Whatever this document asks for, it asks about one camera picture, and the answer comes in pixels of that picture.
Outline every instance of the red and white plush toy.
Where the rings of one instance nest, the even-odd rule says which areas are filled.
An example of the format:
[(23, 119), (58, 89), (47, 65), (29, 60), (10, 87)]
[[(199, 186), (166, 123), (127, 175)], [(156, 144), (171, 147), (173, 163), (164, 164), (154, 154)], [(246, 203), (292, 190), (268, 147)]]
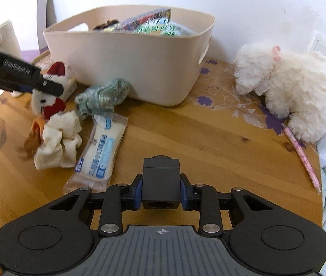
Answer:
[(76, 82), (74, 79), (69, 79), (65, 75), (65, 65), (63, 62), (55, 62), (43, 75), (44, 79), (52, 80), (63, 85), (64, 92), (59, 98), (33, 90), (31, 97), (31, 109), (36, 116), (40, 116), (45, 120), (56, 113), (62, 112), (66, 109), (66, 100), (76, 90)]

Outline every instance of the gray grip pad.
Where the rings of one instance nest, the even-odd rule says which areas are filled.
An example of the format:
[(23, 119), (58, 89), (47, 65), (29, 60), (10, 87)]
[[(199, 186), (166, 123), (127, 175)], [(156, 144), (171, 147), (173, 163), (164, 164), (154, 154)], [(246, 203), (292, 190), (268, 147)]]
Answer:
[(60, 276), (255, 276), (235, 261), (221, 240), (192, 226), (130, 226), (101, 239), (90, 257)]

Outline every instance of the storage basket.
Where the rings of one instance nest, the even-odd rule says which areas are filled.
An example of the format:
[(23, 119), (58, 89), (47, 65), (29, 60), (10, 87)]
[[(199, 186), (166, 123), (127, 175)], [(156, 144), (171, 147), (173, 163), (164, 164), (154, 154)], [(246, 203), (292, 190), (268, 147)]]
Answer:
[[(131, 83), (131, 98), (175, 106), (186, 98), (200, 74), (215, 17), (170, 7), (172, 21), (196, 32), (182, 37), (93, 30), (107, 20), (122, 21), (163, 7), (99, 7), (56, 23), (43, 34), (53, 60), (69, 66), (78, 82), (102, 86), (122, 78)], [(87, 31), (70, 31), (82, 24)]]

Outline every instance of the purple surface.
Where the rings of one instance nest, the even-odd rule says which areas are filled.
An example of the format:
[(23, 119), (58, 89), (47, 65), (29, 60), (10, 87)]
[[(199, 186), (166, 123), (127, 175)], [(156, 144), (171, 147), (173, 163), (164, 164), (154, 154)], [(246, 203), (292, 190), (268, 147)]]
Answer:
[(202, 69), (201, 69), (201, 71), (200, 71), (200, 73), (202, 73), (202, 74), (207, 74), (207, 73), (209, 73), (210, 72), (210, 70), (208, 69), (208, 68), (206, 68), (206, 67), (203, 67)]
[(207, 60), (206, 63), (217, 65), (218, 63), (215, 60)]
[(38, 49), (27, 49), (25, 51), (21, 51), (21, 56), (26, 62), (32, 62), (39, 55), (40, 53)]
[(207, 107), (209, 107), (213, 103), (213, 101), (211, 100), (211, 98), (208, 98), (207, 96), (199, 96), (197, 98), (197, 102), (201, 106), (207, 106)]
[[(267, 107), (265, 107), (264, 104), (262, 106), (259, 106), (259, 108), (261, 112), (265, 114), (266, 128), (273, 129), (279, 136), (283, 131), (282, 123), (285, 122), (286, 118), (276, 118), (273, 114), (270, 113), (270, 111), (267, 109)], [(305, 144), (301, 140), (297, 139), (297, 141), (301, 147), (306, 148)]]

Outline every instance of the metal screw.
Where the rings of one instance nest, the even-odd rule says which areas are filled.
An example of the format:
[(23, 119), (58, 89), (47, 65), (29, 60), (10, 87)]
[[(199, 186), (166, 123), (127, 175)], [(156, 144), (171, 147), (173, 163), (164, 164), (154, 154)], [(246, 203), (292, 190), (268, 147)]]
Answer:
[(115, 233), (119, 229), (119, 227), (117, 224), (108, 223), (104, 224), (100, 229), (105, 233)]
[(203, 231), (206, 233), (217, 233), (220, 230), (220, 226), (216, 224), (205, 224)]

